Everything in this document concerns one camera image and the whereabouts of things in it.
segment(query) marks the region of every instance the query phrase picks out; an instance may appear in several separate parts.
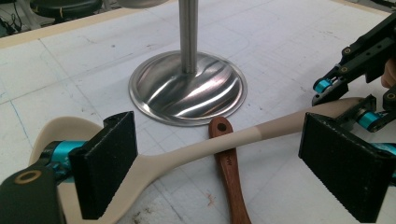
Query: round bolt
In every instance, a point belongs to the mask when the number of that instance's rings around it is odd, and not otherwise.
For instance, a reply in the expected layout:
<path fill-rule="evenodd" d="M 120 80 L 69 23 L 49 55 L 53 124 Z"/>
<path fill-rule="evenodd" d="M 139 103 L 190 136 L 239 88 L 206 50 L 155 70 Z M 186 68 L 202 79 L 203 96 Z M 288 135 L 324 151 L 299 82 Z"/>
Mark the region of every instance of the round bolt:
<path fill-rule="evenodd" d="M 395 95 L 395 93 L 389 93 L 389 94 L 387 95 L 387 97 L 388 97 L 388 99 L 393 100 L 393 99 L 396 98 L 396 95 Z"/>
<path fill-rule="evenodd" d="M 38 179 L 40 176 L 41 176 L 41 171 L 38 171 L 38 170 L 26 171 L 26 172 L 18 175 L 14 179 L 14 183 L 19 184 L 19 185 L 29 184 L 30 182 Z"/>
<path fill-rule="evenodd" d="M 344 49 L 344 53 L 345 53 L 345 54 L 350 53 L 350 51 L 351 51 L 350 48 Z"/>
<path fill-rule="evenodd" d="M 343 73 L 347 72 L 347 67 L 342 67 L 341 72 L 343 72 Z"/>

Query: metal stand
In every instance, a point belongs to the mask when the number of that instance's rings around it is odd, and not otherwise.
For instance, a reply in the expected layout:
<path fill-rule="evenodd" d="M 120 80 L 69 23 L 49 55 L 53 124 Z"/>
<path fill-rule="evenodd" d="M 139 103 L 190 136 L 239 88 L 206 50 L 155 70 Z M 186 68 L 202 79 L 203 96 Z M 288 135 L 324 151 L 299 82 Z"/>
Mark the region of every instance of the metal stand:
<path fill-rule="evenodd" d="M 207 124 L 243 103 L 247 83 L 229 61 L 197 52 L 198 0 L 178 2 L 180 51 L 165 52 L 138 66 L 130 79 L 130 94 L 141 111 L 158 121 Z"/>

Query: wooden handle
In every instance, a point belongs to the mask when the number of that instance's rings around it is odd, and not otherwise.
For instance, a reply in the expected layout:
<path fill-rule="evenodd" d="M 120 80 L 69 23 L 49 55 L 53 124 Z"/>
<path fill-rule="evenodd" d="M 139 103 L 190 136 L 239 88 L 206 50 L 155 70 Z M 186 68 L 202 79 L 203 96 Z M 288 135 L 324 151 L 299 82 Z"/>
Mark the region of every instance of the wooden handle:
<path fill-rule="evenodd" d="M 209 123 L 210 138 L 232 133 L 233 126 L 223 117 L 214 118 Z M 231 148 L 215 154 L 221 179 L 227 193 L 228 205 L 231 214 L 232 224 L 249 224 L 248 210 L 245 207 L 242 195 L 241 184 L 239 181 L 238 159 L 236 149 Z"/>

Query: brown wooden handle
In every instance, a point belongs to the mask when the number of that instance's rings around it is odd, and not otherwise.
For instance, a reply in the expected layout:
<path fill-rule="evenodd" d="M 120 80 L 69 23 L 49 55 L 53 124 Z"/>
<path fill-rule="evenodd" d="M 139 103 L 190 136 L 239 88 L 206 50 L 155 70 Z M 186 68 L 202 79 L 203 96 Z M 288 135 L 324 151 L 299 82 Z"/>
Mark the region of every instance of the brown wooden handle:
<path fill-rule="evenodd" d="M 209 123 L 210 138 L 222 136 L 226 133 L 232 132 L 233 126 L 226 118 L 217 117 L 212 119 Z M 236 149 L 231 148 L 220 153 L 216 153 L 215 159 L 221 173 L 224 188 L 226 190 L 231 214 L 231 223 L 251 223 L 248 216 L 248 210 L 245 207 L 244 197 L 242 195 L 241 184 L 239 181 Z"/>

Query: beige plastic handle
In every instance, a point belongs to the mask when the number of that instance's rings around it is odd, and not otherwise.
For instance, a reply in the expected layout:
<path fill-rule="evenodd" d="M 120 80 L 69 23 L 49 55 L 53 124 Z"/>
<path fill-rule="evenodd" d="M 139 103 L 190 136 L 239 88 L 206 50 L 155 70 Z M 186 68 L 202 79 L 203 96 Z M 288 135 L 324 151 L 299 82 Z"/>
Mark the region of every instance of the beige plastic handle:
<path fill-rule="evenodd" d="M 229 133 L 204 142 L 156 156 L 138 155 L 119 190 L 108 206 L 105 214 L 98 220 L 82 219 L 78 198 L 73 183 L 62 183 L 59 186 L 64 213 L 68 223 L 115 223 L 134 204 L 140 193 L 156 178 L 182 164 L 201 159 L 228 148 L 240 147 L 264 139 L 300 132 L 306 112 L 338 117 L 361 98 L 348 98 L 325 105 L 317 105 L 279 119 Z M 55 140 L 89 140 L 100 131 L 100 127 L 84 119 L 59 118 L 44 127 L 38 136 L 30 163 L 36 161 L 45 146 Z"/>

